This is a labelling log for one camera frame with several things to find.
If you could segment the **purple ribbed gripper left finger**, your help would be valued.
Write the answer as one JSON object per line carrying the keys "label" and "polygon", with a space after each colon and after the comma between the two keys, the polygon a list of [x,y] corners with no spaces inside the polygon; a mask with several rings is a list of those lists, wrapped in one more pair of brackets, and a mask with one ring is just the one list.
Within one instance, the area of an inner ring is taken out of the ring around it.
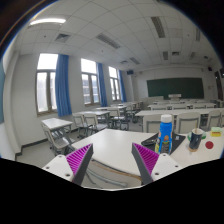
{"label": "purple ribbed gripper left finger", "polygon": [[76,185],[82,184],[92,155],[93,145],[88,144],[66,156],[66,160],[74,175],[73,183]]}

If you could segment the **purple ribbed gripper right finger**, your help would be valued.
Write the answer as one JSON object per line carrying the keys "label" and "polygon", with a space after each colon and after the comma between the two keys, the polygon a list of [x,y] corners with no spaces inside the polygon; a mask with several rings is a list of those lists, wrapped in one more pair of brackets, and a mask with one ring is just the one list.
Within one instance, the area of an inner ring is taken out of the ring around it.
{"label": "purple ribbed gripper right finger", "polygon": [[135,158],[140,171],[142,184],[147,185],[153,181],[151,174],[159,158],[159,155],[142,145],[132,144],[132,155]]}

